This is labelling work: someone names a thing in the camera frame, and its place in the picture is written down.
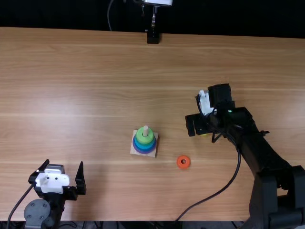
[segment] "red ring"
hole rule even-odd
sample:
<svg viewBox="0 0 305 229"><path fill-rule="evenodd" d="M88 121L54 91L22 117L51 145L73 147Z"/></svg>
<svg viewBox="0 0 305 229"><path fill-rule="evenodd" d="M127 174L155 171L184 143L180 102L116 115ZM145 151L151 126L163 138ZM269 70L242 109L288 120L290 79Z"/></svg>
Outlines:
<svg viewBox="0 0 305 229"><path fill-rule="evenodd" d="M182 155L177 158L177 166L182 169L186 169L190 166L191 160L188 156Z"/></svg>

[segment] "wooden table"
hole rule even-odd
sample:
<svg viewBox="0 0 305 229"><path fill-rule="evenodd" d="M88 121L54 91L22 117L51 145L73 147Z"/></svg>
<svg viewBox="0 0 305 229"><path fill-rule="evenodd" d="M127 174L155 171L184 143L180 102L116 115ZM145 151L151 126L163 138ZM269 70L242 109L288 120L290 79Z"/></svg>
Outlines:
<svg viewBox="0 0 305 229"><path fill-rule="evenodd" d="M62 220L176 219L236 167L226 139L188 137L185 127L198 91L218 83L280 156L305 166L305 40L164 34L148 45L144 33L0 28L0 220L46 158L72 180L84 161L87 195L67 201ZM160 135L156 158L130 155L145 124ZM182 154L192 161L184 171ZM246 219L252 186L243 161L224 193L183 220Z"/></svg>

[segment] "blue ring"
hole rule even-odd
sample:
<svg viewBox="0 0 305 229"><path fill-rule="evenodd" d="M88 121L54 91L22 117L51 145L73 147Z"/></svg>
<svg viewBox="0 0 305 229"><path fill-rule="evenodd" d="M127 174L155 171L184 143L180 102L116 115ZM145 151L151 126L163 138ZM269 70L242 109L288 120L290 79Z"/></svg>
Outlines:
<svg viewBox="0 0 305 229"><path fill-rule="evenodd" d="M153 144L154 144L155 141L156 141L156 139L155 139L155 137L153 137L153 140L152 140L149 144L141 144L141 143L138 141L137 137L134 138L135 144L136 144L137 147L140 148L141 150L149 150L149 149L153 146Z"/></svg>
<svg viewBox="0 0 305 229"><path fill-rule="evenodd" d="M152 152L152 151L156 148L156 146L157 146L157 141L154 141L154 144L153 144L153 146L151 147L150 150L142 150L142 149L140 149L140 148L136 145L134 139L135 139L135 137L134 137L133 140L132 140L133 148L134 148L137 152L139 152L140 154L148 154L148 153Z"/></svg>

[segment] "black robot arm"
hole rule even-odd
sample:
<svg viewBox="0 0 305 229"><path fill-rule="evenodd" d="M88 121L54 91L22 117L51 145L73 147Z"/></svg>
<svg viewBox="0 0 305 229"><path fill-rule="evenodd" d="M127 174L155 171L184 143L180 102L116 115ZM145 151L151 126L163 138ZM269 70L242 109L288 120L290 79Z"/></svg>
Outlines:
<svg viewBox="0 0 305 229"><path fill-rule="evenodd" d="M69 185L69 176L63 165L49 164L47 159L29 177L29 183L40 197L31 201L24 210L25 229L57 229L66 200L77 200L86 194L83 162L75 177L76 187Z"/></svg>
<svg viewBox="0 0 305 229"><path fill-rule="evenodd" d="M264 139L245 107L235 107L229 84L218 84L196 97L199 114L185 117L189 136L224 136L241 152L254 175L250 218L243 229L290 229L305 224L305 171L292 167ZM278 196L277 189L288 190Z"/></svg>

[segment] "black cable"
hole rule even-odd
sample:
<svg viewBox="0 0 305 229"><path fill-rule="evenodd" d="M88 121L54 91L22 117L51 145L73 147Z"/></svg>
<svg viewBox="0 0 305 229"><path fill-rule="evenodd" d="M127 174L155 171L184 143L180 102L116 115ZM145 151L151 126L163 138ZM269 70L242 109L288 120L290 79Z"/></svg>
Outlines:
<svg viewBox="0 0 305 229"><path fill-rule="evenodd" d="M96 226L97 229L102 229L102 228L103 228L104 222L103 222L103 221L99 221L99 222L100 222L100 226L97 225L97 222L96 222L96 221L94 221L94 224L95 224L95 226Z"/></svg>
<svg viewBox="0 0 305 229"><path fill-rule="evenodd" d="M34 187L34 184L32 184L28 190L26 190L26 192L22 195L22 197L20 198L20 200L18 200L17 204L15 205L15 207L13 208L13 210L10 212L9 218L8 218L8 222L6 224L6 229L10 229L10 219L13 216L15 210L17 209L17 207L19 206L19 204L23 201L23 199L26 197L26 195L30 192L30 190Z"/></svg>
<svg viewBox="0 0 305 229"><path fill-rule="evenodd" d="M150 221L148 221L148 223L152 225L153 229L159 229L158 226L155 223L150 222Z"/></svg>
<svg viewBox="0 0 305 229"><path fill-rule="evenodd" d="M236 225L233 221L231 221L231 223L233 224L233 226L234 226L235 228L238 228L237 225Z"/></svg>
<svg viewBox="0 0 305 229"><path fill-rule="evenodd" d="M199 109L200 114L203 115L203 114L202 114L202 111L201 111L201 109L200 109L199 99L200 99L200 97L197 96L197 97L196 97L197 106L198 106L198 109ZM205 198L205 199L202 199L202 200L198 201L197 203L194 203L193 205L189 206L189 207L188 207L188 208L187 208L187 209L186 209L186 210L176 219L176 221L180 220L180 219L181 219L190 209L192 209L193 207L196 207L197 205L202 204L202 203L204 203L204 202L206 202L206 201L208 201L208 200L210 200L210 199L212 199L212 198L218 196L218 195L221 194L223 191L225 191L225 190L233 183L233 181L235 180L235 178L236 178L236 176L237 176L237 173L238 173L238 171L239 171L239 168L240 168L240 163L241 163L241 152L240 152L240 150L239 150L239 148L238 148L236 142L234 141L233 137L232 137L230 134L227 134L227 133L225 133L224 131L218 129L217 127L211 126L210 123L207 123L207 124L208 124L210 127L212 127L215 131L217 131L217 132L219 132L220 134L222 134L223 136L227 137L227 138L230 140L230 142L232 142L232 144L236 147L237 154L238 154L237 166L236 166L236 169L235 169L235 172L234 172L232 178L229 180L229 182L228 182L222 189L220 189L219 191L217 191L217 192L215 192L214 194L210 195L209 197L207 197L207 198Z"/></svg>
<svg viewBox="0 0 305 229"><path fill-rule="evenodd" d="M77 224L76 224L75 222L70 221L70 223L72 223L72 225L71 225L71 224L69 224L69 223L65 223L65 224L61 224L61 225L59 225L59 227L58 227L58 228L61 228L61 227L63 227L63 226L70 226L70 227L73 227L73 228L77 228Z"/></svg>
<svg viewBox="0 0 305 229"><path fill-rule="evenodd" d="M155 225L156 225L157 227L163 228L163 226L162 226L158 221L155 221L154 223L155 223Z"/></svg>

